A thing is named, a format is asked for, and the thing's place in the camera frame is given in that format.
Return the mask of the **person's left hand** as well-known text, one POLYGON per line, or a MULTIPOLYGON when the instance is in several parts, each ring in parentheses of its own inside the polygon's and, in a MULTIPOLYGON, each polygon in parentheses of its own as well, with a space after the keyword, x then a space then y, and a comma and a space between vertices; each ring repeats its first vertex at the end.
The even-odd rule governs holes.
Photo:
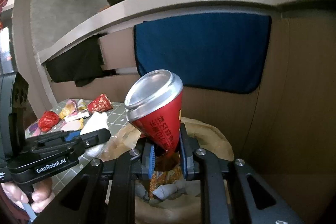
MULTIPOLYGON (((2 183, 1 187, 9 200, 21 209, 24 209, 24 203, 29 203, 26 194, 13 182, 2 183)), ((38 214, 41 213, 55 197, 52 191, 52 178, 47 178, 34 184, 33 188, 34 192, 31 194, 33 203, 31 204, 31 208, 38 214)))

